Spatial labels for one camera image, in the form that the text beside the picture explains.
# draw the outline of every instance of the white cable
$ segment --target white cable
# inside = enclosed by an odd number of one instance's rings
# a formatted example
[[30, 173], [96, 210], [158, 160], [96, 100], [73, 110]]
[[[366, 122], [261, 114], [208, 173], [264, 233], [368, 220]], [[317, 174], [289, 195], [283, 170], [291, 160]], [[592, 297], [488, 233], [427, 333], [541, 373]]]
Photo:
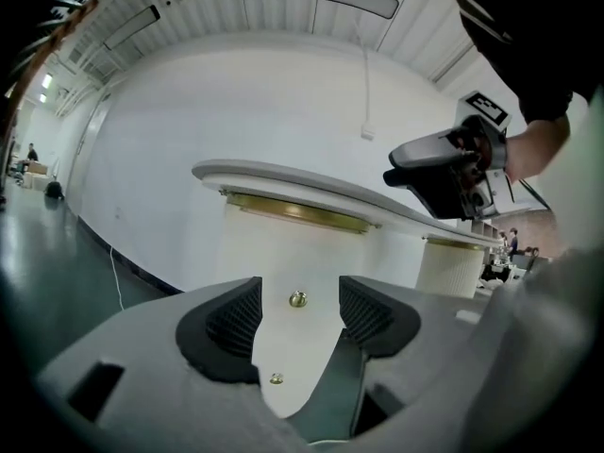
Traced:
[[337, 444], [343, 444], [343, 443], [348, 443], [348, 440], [319, 440], [316, 442], [312, 442], [312, 443], [308, 443], [309, 446], [316, 446], [316, 445], [337, 445]]
[[122, 302], [122, 291], [120, 290], [120, 281], [117, 279], [117, 273], [115, 272], [115, 263], [113, 262], [113, 246], [109, 251], [109, 257], [111, 258], [111, 267], [113, 268], [113, 275], [115, 276], [115, 286], [117, 287], [117, 294], [120, 296], [120, 309], [124, 310], [124, 303]]
[[359, 27], [359, 23], [356, 20], [352, 20], [352, 23], [355, 25], [355, 30], [357, 32], [357, 38], [359, 39], [359, 44], [362, 49], [362, 56], [365, 61], [365, 123], [369, 124], [371, 122], [371, 106], [370, 106], [370, 87], [369, 87], [369, 56], [367, 55], [367, 48], [365, 47], [365, 43], [362, 41], [361, 36], [361, 28]]

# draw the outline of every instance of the person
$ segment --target person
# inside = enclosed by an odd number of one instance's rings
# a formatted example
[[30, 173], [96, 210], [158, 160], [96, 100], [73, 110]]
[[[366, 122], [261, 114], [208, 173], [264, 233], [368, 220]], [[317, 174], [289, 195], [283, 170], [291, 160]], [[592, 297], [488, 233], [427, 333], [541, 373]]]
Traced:
[[510, 257], [518, 252], [518, 230], [516, 228], [510, 229], [510, 235], [512, 240], [510, 241]]
[[499, 232], [499, 240], [501, 240], [503, 242], [504, 247], [506, 247], [506, 248], [508, 247], [508, 237], [507, 237], [505, 231]]
[[34, 149], [34, 143], [29, 144], [29, 152], [27, 153], [28, 161], [38, 161], [38, 153]]
[[525, 255], [529, 256], [526, 270], [527, 270], [527, 272], [530, 272], [532, 270], [532, 266], [535, 264], [535, 261], [537, 260], [537, 257], [539, 257], [539, 247], [535, 246], [533, 248], [531, 246], [528, 246], [527, 249], [525, 250]]
[[526, 130], [507, 139], [511, 182], [539, 175], [570, 134], [576, 92], [602, 82], [601, 0], [457, 0], [477, 50], [516, 94]]

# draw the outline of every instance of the person's hand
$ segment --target person's hand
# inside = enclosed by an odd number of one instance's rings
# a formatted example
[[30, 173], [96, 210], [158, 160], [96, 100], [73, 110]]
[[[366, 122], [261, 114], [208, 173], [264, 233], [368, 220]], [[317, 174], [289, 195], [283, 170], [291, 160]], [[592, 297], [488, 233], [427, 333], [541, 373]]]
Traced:
[[524, 133], [508, 138], [506, 174], [510, 182], [539, 175], [560, 151], [569, 134], [568, 119], [563, 116], [556, 121], [533, 121]]

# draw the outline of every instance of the black bag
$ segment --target black bag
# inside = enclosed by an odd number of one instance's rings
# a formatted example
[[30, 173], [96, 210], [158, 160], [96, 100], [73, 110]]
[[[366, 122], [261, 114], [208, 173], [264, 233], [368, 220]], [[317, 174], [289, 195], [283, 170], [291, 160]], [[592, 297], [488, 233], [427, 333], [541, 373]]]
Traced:
[[58, 181], [51, 181], [48, 183], [45, 193], [49, 198], [55, 198], [57, 200], [62, 200], [64, 198], [63, 189], [60, 187], [60, 183]]

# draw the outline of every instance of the person's arm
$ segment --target person's arm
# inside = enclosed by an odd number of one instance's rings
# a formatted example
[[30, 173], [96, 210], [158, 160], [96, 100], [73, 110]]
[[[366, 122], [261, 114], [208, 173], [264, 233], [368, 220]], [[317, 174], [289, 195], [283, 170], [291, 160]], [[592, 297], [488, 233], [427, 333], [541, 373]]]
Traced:
[[570, 135], [566, 117], [572, 93], [559, 81], [556, 69], [546, 69], [522, 48], [503, 43], [462, 18], [463, 26], [493, 69], [516, 94], [527, 129], [508, 138], [506, 173], [511, 182], [539, 175]]
[[527, 130], [508, 138], [506, 173], [511, 182], [539, 175], [570, 136], [568, 118], [532, 121]]

